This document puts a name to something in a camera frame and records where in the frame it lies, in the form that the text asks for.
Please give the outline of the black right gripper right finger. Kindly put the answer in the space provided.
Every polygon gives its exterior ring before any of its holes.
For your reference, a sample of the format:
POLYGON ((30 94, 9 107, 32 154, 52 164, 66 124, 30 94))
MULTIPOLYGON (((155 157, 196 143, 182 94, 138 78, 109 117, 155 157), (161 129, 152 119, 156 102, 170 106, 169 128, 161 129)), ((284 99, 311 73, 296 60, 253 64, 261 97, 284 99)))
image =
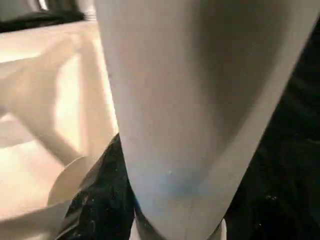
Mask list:
POLYGON ((229 240, 318 240, 320 155, 257 151, 225 221, 229 240))

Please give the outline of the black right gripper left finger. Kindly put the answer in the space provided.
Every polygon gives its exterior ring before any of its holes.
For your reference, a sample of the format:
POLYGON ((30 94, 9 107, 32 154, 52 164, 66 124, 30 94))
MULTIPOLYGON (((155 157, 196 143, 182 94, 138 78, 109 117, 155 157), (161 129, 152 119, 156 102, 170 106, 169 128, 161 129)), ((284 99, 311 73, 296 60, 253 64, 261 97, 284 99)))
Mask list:
POLYGON ((116 134, 86 174, 60 228, 62 240, 128 240, 134 194, 116 134))

